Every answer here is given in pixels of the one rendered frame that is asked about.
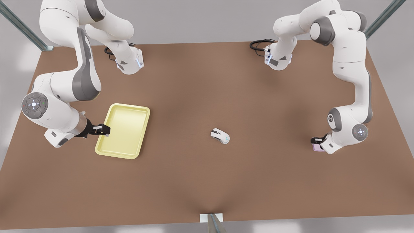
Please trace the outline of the pale yellow tray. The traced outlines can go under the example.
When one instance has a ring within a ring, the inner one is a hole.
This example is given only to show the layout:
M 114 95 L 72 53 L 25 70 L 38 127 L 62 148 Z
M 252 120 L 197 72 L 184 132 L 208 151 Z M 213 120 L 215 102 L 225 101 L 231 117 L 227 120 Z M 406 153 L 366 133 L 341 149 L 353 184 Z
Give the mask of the pale yellow tray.
M 99 136 L 95 152 L 99 155 L 135 159 L 138 157 L 150 109 L 143 106 L 114 103 L 104 124 L 111 128 L 108 136 Z

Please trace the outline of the white computer mouse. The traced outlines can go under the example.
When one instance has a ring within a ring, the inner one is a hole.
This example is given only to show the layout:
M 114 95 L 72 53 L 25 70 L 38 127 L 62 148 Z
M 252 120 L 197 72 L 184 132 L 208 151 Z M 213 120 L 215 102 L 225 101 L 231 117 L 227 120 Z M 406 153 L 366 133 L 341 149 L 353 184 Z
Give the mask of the white computer mouse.
M 222 144 L 228 144 L 229 140 L 230 140 L 230 136 L 227 133 L 225 133 L 224 131 L 221 131 L 217 128 L 214 128 L 211 131 L 211 137 L 215 138 L 216 140 L 218 140 Z

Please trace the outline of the silver frame post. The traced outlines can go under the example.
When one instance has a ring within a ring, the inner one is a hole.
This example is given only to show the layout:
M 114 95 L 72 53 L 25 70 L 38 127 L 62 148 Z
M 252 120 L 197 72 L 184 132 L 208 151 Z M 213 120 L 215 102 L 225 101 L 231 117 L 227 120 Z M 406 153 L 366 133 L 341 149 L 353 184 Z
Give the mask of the silver frame post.
M 228 233 L 222 224 L 222 213 L 200 214 L 200 223 L 208 224 L 208 233 Z
M 25 35 L 34 45 L 36 45 L 41 51 L 52 51 L 53 46 L 46 45 L 22 20 L 6 6 L 2 0 L 0 0 L 0 13 L 22 34 Z
M 407 0 L 393 0 L 386 9 L 364 31 L 368 40 Z

